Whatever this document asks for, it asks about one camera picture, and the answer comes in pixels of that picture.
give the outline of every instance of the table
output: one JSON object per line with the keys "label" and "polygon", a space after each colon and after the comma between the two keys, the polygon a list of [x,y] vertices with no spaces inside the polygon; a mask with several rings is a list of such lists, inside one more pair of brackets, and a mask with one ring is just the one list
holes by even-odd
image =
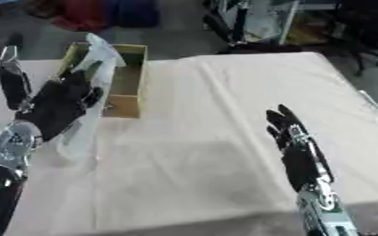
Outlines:
{"label": "table", "polygon": [[[22,63],[35,89],[58,66]],[[89,157],[36,153],[7,236],[302,235],[265,131],[279,103],[318,141],[360,231],[378,230],[378,111],[323,56],[150,62],[145,94],[141,119],[101,120]],[[0,129],[11,117],[0,90]]]}

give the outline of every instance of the robotic hand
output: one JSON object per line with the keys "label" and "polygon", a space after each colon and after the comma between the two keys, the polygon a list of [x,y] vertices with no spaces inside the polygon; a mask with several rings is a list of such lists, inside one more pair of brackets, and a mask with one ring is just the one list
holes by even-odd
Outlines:
{"label": "robotic hand", "polygon": [[309,236],[358,236],[330,183],[334,176],[324,154],[295,114],[284,105],[267,111],[267,131],[283,154],[287,176]]}
{"label": "robotic hand", "polygon": [[6,231],[28,178],[31,152],[63,133],[102,95],[102,89],[92,88],[85,72],[78,71],[46,82],[31,98],[30,84],[16,53],[14,46],[7,46],[0,61],[0,81],[8,107],[17,110],[15,120],[0,134],[0,236]]}

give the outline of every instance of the open cardboard box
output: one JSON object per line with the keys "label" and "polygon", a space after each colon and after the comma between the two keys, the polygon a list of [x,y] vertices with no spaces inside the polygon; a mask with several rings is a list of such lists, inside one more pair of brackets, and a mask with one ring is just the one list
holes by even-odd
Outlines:
{"label": "open cardboard box", "polygon": [[[143,87],[145,84],[148,47],[144,45],[115,44],[113,47],[123,57],[126,66],[115,68],[112,87],[106,101],[103,116],[139,118],[142,109]],[[88,52],[89,45],[73,43],[67,50],[59,74],[70,65],[78,65]],[[87,78],[92,78],[97,70],[90,68]]]}

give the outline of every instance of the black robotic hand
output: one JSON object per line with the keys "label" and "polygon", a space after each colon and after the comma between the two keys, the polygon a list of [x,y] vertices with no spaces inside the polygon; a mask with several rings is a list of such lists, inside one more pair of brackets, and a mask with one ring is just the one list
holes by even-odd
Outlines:
{"label": "black robotic hand", "polygon": [[334,181],[323,152],[290,109],[279,105],[278,111],[266,112],[266,119],[271,124],[267,131],[274,137],[283,153],[282,161],[289,182],[296,192],[299,192],[307,183],[315,183],[316,179],[320,177],[321,173],[317,169],[317,162],[324,166],[331,182]]}
{"label": "black robotic hand", "polygon": [[49,80],[40,92],[16,113],[16,120],[35,124],[43,141],[64,132],[86,109],[99,101],[101,88],[92,88],[85,72],[66,72],[61,80]]}

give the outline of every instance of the clear plastic bag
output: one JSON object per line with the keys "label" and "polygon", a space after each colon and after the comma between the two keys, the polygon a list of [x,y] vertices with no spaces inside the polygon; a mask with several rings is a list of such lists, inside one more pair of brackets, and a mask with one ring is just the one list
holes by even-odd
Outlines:
{"label": "clear plastic bag", "polygon": [[94,156],[95,135],[105,101],[110,92],[115,67],[125,66],[121,55],[105,40],[94,34],[89,34],[88,41],[90,43],[89,53],[72,71],[85,70],[98,61],[102,62],[91,79],[91,86],[102,88],[104,93],[100,101],[88,109],[85,116],[75,121],[72,127],[61,135],[57,143],[58,152],[72,161]]}

